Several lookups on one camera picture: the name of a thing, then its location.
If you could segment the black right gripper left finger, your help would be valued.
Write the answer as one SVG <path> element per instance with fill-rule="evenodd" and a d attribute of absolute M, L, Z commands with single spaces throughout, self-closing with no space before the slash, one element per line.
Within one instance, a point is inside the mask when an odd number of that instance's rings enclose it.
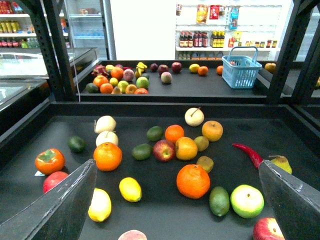
<path fill-rule="evenodd" d="M 0 225 L 2 240 L 79 239 L 96 186 L 89 159 L 28 207 Z"/>

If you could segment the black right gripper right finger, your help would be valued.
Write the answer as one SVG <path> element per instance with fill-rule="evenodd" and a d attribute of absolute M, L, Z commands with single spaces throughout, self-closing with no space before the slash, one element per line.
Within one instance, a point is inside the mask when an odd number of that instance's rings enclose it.
<path fill-rule="evenodd" d="M 264 196 L 287 240 L 320 238 L 320 192 L 269 160 L 259 165 Z"/>

